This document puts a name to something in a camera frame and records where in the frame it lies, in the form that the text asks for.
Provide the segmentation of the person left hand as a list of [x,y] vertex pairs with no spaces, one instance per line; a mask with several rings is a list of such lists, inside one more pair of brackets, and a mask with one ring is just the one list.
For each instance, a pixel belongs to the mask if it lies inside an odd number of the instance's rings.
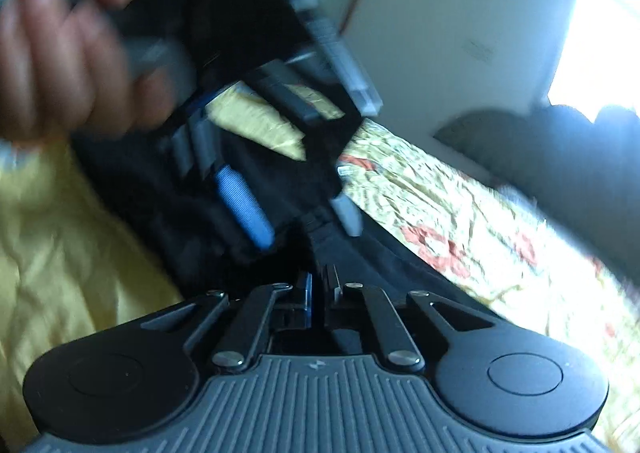
[[18,146],[77,130],[119,136],[163,124],[166,74],[130,75],[105,12],[131,0],[8,0],[1,9],[1,136]]

